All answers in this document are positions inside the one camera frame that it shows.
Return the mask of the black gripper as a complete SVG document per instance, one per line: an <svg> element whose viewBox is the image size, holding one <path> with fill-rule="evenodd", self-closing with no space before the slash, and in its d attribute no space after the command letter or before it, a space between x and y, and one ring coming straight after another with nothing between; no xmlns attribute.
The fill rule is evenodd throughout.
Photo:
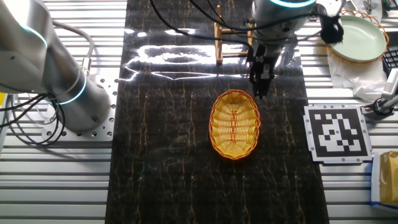
<svg viewBox="0 0 398 224"><path fill-rule="evenodd" d="M266 97L270 80L274 78L274 67L277 61L277 46L266 45L259 40L252 43L249 79L254 80L254 96Z"/></svg>

